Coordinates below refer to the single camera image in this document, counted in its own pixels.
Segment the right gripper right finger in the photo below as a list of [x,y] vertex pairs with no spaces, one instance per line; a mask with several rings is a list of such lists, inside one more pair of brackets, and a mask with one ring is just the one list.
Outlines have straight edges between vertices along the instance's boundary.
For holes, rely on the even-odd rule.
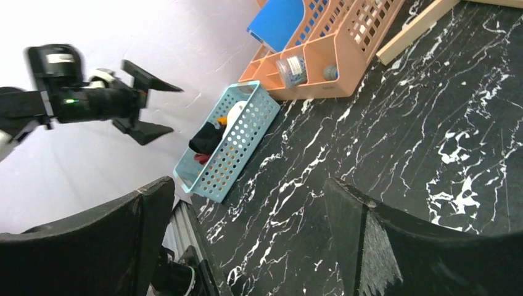
[[339,178],[324,203],[346,295],[521,295],[522,233],[479,236],[374,200]]

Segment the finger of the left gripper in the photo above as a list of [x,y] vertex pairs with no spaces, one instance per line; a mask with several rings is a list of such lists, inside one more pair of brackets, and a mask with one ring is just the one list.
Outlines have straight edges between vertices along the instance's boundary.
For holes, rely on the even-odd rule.
[[152,141],[174,132],[173,128],[144,121],[131,121],[129,119],[115,119],[112,124],[123,134],[133,138],[141,146],[148,145]]
[[149,90],[182,93],[183,89],[167,83],[129,60],[122,60],[121,69],[133,77],[133,89],[148,93]]

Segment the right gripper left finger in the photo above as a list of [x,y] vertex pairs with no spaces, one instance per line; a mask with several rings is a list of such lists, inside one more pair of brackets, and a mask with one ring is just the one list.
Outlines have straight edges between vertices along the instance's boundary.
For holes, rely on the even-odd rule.
[[75,215],[1,234],[2,295],[145,295],[175,199],[161,177]]

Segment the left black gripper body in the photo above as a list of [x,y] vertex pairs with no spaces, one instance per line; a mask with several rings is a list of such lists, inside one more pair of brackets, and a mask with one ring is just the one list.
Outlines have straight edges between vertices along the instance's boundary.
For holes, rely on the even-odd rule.
[[131,118],[146,100],[146,90],[128,86],[112,70],[97,68],[84,85],[61,89],[61,122]]

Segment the black sock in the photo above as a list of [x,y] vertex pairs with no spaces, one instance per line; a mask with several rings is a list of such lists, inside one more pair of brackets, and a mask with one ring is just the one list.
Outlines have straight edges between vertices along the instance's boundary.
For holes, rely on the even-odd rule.
[[188,147],[197,154],[212,154],[221,142],[225,129],[226,126],[217,128],[213,123],[206,122],[189,140]]

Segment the orange striped-cuff sock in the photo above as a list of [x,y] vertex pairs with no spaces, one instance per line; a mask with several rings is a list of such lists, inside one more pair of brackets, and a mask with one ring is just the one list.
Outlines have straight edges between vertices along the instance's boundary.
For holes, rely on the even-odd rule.
[[228,122],[227,117],[218,117],[216,121],[220,126],[226,126]]

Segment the white sock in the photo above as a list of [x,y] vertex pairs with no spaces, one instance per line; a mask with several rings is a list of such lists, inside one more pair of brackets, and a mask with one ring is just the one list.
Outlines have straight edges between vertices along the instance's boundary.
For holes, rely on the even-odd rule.
[[223,137],[225,137],[229,133],[236,120],[240,117],[241,112],[243,111],[246,105],[247,101],[239,101],[231,107],[226,117],[226,128],[224,130]]

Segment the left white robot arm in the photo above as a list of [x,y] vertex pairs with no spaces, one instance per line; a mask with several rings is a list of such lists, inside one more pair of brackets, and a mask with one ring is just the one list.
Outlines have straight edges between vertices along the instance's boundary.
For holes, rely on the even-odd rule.
[[173,128],[139,119],[149,91],[181,93],[129,60],[121,69],[133,77],[127,85],[113,70],[96,68],[84,80],[81,54],[70,44],[28,47],[26,58],[36,89],[1,88],[1,159],[4,160],[37,127],[52,129],[52,120],[78,123],[110,120],[123,134],[144,146]]

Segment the light blue plastic basket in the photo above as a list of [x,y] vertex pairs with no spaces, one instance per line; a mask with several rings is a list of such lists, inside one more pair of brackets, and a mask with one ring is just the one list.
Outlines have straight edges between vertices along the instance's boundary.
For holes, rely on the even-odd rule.
[[222,202],[281,109],[259,81],[236,83],[226,88],[204,123],[218,128],[216,119],[227,117],[239,101],[247,105],[207,164],[194,161],[189,147],[176,164],[173,174],[185,193]]

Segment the blue folder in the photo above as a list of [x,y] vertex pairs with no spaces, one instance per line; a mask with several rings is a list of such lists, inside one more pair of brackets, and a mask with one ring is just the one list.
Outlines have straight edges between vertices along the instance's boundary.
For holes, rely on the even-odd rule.
[[269,0],[246,31],[271,52],[281,52],[305,14],[302,0]]

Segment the small blue cap bottle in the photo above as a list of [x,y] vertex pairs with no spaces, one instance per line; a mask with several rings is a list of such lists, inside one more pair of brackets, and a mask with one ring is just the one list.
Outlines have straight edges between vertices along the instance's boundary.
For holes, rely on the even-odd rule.
[[328,65],[323,70],[323,77],[326,81],[335,81],[338,79],[338,69],[336,64]]

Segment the peach file organizer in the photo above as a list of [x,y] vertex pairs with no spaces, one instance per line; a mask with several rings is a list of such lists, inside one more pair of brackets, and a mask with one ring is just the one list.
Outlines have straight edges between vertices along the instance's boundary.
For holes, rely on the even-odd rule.
[[[349,97],[403,6],[390,1],[304,1],[305,14],[287,46],[271,52],[260,46],[239,81],[259,81],[279,101]],[[303,55],[306,83],[286,89],[276,61]],[[339,77],[326,81],[323,70],[336,64]]]

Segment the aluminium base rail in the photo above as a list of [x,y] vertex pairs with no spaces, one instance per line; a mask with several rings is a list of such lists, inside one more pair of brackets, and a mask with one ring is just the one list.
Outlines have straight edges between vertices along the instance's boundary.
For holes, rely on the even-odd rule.
[[230,295],[223,274],[201,228],[194,207],[180,200],[171,214],[165,231],[164,246],[174,251],[174,260],[195,268],[194,295]]

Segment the wooden hanging rack frame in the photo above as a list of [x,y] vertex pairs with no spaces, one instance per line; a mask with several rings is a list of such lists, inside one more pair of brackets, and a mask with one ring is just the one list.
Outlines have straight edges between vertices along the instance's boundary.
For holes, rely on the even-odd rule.
[[389,65],[456,6],[500,7],[503,10],[522,13],[522,1],[432,1],[421,13],[412,18],[396,35],[373,53],[371,59],[376,59],[383,66]]

